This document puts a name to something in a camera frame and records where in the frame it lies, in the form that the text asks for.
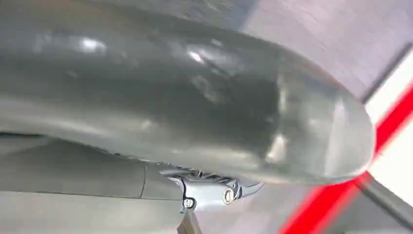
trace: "glossy surface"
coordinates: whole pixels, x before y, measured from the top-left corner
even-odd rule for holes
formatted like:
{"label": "glossy surface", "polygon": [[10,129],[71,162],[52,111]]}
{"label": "glossy surface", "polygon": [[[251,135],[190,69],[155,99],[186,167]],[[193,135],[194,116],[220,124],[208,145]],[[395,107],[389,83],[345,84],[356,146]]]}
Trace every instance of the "glossy surface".
{"label": "glossy surface", "polygon": [[4,130],[267,182],[340,182],[371,159],[363,106],[280,46],[107,4],[0,4]]}

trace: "screw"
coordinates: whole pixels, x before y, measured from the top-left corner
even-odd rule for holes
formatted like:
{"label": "screw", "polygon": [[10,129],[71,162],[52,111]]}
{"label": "screw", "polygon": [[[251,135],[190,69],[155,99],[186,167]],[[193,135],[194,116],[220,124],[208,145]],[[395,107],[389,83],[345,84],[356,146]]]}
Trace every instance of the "screw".
{"label": "screw", "polygon": [[192,208],[194,205],[195,205],[195,201],[194,201],[193,199],[191,199],[191,198],[186,198],[186,199],[184,200],[184,206],[185,206],[185,208],[190,209],[190,208]]}
{"label": "screw", "polygon": [[224,190],[223,200],[225,205],[228,205],[234,200],[234,191],[232,190],[232,188],[226,188]]}

